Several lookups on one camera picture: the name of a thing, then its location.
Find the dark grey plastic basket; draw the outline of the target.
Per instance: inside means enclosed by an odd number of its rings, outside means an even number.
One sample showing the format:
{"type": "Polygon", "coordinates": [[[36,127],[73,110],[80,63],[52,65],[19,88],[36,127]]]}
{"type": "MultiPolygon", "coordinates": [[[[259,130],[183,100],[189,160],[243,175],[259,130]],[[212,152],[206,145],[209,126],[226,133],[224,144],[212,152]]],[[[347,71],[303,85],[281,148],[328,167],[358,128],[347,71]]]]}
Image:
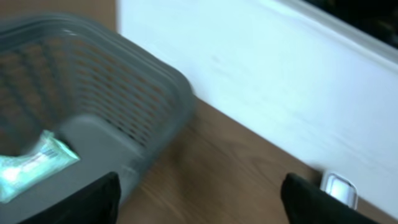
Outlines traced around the dark grey plastic basket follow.
{"type": "Polygon", "coordinates": [[[1,156],[29,153],[48,130],[80,160],[1,203],[1,222],[20,223],[110,172],[120,206],[194,108],[184,75],[100,24],[2,19],[1,156]]]}

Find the mint green wipes pack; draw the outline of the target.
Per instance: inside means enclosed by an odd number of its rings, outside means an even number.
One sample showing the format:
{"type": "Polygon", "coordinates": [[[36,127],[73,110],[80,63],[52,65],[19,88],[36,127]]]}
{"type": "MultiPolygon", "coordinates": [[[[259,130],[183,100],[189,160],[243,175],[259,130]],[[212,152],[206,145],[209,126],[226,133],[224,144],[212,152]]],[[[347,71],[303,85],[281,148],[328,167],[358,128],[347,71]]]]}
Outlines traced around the mint green wipes pack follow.
{"type": "Polygon", "coordinates": [[[78,162],[80,157],[45,130],[25,155],[1,156],[1,203],[8,203],[40,181],[78,162]]]}

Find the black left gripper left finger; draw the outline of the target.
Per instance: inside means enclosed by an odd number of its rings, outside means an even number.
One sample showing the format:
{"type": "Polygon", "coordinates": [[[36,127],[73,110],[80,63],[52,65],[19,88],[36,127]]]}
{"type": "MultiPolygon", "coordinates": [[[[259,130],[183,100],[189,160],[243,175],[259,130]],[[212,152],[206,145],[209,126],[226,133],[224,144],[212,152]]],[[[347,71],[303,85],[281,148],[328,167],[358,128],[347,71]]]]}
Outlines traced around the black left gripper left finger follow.
{"type": "Polygon", "coordinates": [[[120,199],[119,176],[110,172],[20,224],[115,224],[120,199]]]}

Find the white barcode scanner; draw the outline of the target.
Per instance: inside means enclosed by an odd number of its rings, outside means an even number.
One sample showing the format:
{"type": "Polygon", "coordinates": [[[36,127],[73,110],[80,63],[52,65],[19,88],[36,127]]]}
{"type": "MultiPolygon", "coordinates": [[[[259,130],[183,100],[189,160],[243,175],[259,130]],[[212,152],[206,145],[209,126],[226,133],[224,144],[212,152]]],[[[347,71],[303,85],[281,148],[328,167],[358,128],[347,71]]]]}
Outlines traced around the white barcode scanner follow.
{"type": "Polygon", "coordinates": [[[336,172],[326,170],[322,174],[320,189],[349,208],[358,207],[358,191],[354,184],[336,172]]]}

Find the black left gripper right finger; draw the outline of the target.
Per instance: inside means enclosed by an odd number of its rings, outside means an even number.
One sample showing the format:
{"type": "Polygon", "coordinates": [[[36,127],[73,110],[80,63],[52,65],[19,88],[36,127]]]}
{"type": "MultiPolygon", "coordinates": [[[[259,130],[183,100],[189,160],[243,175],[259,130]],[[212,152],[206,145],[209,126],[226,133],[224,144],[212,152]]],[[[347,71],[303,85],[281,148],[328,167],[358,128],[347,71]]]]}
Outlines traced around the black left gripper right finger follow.
{"type": "Polygon", "coordinates": [[[280,197],[291,224],[377,224],[294,173],[285,176],[280,197]]]}

